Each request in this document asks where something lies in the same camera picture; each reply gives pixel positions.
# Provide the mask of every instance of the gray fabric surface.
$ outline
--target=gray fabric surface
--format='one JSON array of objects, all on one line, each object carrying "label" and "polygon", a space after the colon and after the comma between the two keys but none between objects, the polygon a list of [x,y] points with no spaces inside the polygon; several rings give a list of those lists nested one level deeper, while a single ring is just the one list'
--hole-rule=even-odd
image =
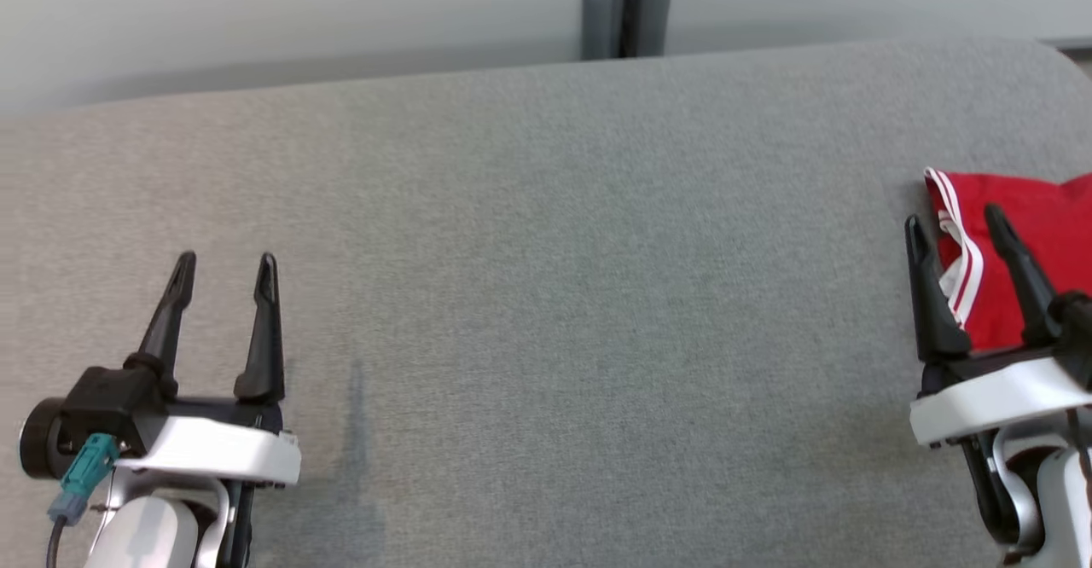
[{"label": "gray fabric surface", "polygon": [[[140,340],[198,251],[178,378],[229,394],[281,263],[295,489],[257,566],[992,566],[915,445],[921,170],[1092,166],[1092,84],[1010,40],[422,75],[0,129],[0,546],[20,419]],[[94,519],[67,534],[80,565]]]}]

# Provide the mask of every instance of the white striped trim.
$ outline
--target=white striped trim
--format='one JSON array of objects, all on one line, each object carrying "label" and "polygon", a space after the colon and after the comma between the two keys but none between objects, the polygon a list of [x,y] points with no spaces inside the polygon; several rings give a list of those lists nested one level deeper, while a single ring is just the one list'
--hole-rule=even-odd
[{"label": "white striped trim", "polygon": [[982,274],[985,264],[982,250],[973,239],[968,237],[963,228],[963,215],[959,206],[959,196],[948,175],[931,167],[925,168],[925,177],[936,184],[945,210],[937,212],[940,220],[940,230],[951,236],[962,251],[956,261],[945,269],[940,279],[940,289],[948,296],[948,307],[951,308],[956,321],[963,326],[971,318],[974,300],[982,286]]}]

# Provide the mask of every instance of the folded red garment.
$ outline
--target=folded red garment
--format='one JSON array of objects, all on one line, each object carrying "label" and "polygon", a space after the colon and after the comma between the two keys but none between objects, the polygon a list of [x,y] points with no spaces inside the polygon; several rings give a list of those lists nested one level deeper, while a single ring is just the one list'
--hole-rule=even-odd
[{"label": "folded red garment", "polygon": [[940,289],[975,350],[1020,344],[1023,317],[1008,268],[989,240],[986,204],[996,203],[1058,293],[1092,294],[1092,173],[1061,185],[925,170],[940,220]]}]

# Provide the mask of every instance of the red fabric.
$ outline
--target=red fabric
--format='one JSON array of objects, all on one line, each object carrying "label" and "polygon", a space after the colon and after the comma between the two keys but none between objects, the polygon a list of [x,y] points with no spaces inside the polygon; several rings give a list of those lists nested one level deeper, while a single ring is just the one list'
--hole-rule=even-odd
[{"label": "red fabric", "polygon": [[949,234],[937,242],[941,263],[959,264],[949,304],[975,350],[1017,346],[1023,330],[1008,268],[989,240],[987,203],[1001,206],[1058,293],[1092,294],[1092,173],[1061,185],[934,169],[925,179]]}]

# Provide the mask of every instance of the teal cable connector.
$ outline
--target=teal cable connector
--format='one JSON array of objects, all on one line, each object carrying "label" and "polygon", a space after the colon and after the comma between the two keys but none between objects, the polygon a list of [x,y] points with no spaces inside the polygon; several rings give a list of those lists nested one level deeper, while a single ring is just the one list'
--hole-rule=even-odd
[{"label": "teal cable connector", "polygon": [[114,469],[120,452],[118,443],[108,434],[92,434],[61,478],[61,493],[49,505],[49,520],[64,517],[68,525],[75,525],[87,510],[92,492]]}]

